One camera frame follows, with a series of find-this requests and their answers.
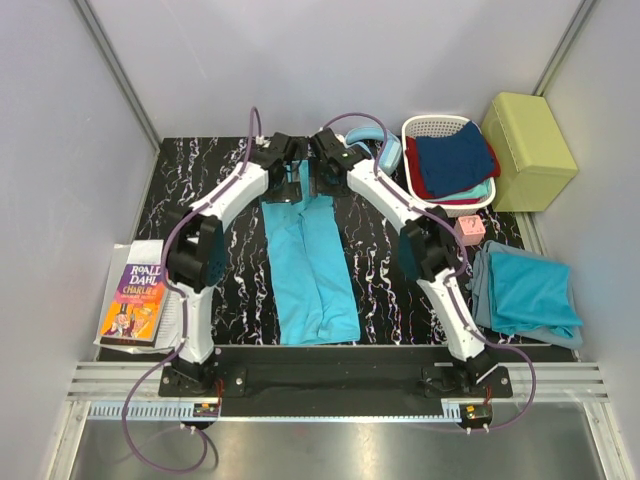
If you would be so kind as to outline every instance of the laundry basket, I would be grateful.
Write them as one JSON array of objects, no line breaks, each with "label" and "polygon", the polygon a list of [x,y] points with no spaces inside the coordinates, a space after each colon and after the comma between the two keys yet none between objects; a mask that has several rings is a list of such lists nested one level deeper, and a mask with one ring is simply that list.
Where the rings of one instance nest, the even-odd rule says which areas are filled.
[{"label": "laundry basket", "polygon": [[[455,115],[419,115],[412,117],[402,125],[402,151],[404,153],[404,171],[407,175],[407,186],[413,198],[421,202],[424,208],[434,208],[440,204],[431,203],[420,198],[411,185],[411,175],[409,174],[409,159],[407,158],[407,137],[448,137],[457,133],[468,122],[468,118]],[[447,212],[449,217],[462,217],[473,215],[478,210],[489,205],[496,196],[496,185],[493,178],[489,179],[489,193],[478,203],[468,205],[440,205]]]}]

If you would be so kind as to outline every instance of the yellow box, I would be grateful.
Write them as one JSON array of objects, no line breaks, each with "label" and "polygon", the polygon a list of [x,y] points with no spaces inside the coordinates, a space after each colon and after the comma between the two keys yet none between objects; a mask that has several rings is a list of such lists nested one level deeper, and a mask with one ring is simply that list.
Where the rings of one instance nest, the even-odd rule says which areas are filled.
[{"label": "yellow box", "polygon": [[502,170],[492,204],[497,212],[541,212],[578,173],[542,97],[499,94],[481,129]]}]

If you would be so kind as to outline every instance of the pink box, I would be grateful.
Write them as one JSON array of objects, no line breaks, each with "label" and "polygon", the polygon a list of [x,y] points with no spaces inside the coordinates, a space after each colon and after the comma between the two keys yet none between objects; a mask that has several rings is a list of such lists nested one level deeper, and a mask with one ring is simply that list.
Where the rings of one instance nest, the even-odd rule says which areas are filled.
[{"label": "pink box", "polygon": [[482,219],[478,215],[458,217],[455,230],[462,238],[462,244],[466,247],[478,245],[486,233]]}]

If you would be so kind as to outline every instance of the marble surface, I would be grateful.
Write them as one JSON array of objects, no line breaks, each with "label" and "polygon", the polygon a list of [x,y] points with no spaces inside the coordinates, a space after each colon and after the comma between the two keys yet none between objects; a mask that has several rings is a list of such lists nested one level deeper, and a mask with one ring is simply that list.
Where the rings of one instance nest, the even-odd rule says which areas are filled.
[{"label": "marble surface", "polygon": [[[167,212],[213,189],[242,159],[245,146],[246,138],[237,137],[165,139],[137,238],[165,238]],[[401,169],[394,177],[398,184],[406,184]],[[360,318],[362,336],[356,343],[442,343],[444,333],[428,300],[397,265],[397,235],[389,222],[356,194],[336,199],[334,206]],[[491,209],[479,215],[487,230],[485,240],[522,248],[513,215]],[[213,299],[215,342],[278,344],[264,221],[257,202],[236,218],[226,233],[226,244],[228,267]],[[479,248],[468,248],[471,262]],[[468,277],[459,279],[461,285],[467,281]],[[470,302],[464,288],[463,295]]]}]

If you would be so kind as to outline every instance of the blue headphones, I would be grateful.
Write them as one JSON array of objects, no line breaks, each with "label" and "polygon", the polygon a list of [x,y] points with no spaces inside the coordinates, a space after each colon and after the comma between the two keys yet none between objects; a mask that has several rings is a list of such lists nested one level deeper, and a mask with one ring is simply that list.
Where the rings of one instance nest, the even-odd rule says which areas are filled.
[{"label": "blue headphones", "polygon": [[[348,147],[354,144],[360,145],[371,154],[371,151],[362,143],[362,140],[378,140],[381,142],[384,140],[384,133],[379,127],[359,127],[347,133],[344,139]],[[398,168],[401,158],[402,143],[398,137],[387,130],[387,146],[380,157],[380,169],[387,175],[391,175]]]}]

